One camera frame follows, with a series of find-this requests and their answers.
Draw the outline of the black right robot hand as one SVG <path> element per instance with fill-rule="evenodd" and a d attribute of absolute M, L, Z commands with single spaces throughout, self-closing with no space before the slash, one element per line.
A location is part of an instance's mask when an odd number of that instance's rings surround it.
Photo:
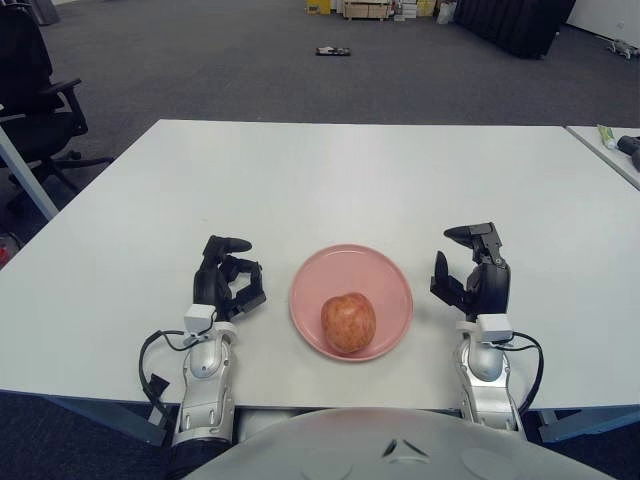
<path fill-rule="evenodd" d="M 466 284 L 449 274 L 442 251 L 435 259 L 430 292 L 475 323 L 482 314 L 505 314 L 508 309 L 511 270 L 500 253 L 502 242 L 492 222 L 452 227 L 444 236 L 472 251 L 476 264 Z"/>

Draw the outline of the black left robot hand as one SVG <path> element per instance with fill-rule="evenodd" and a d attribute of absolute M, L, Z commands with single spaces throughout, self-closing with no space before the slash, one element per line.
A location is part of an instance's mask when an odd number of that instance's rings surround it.
<path fill-rule="evenodd" d="M 230 321 L 266 301 L 260 264 L 233 256 L 251 248 L 247 240 L 216 235 L 206 243 L 202 262 L 194 275 L 193 303 L 214 306 L 217 321 Z M 229 284 L 240 274 L 249 275 L 249 284 L 233 294 Z"/>

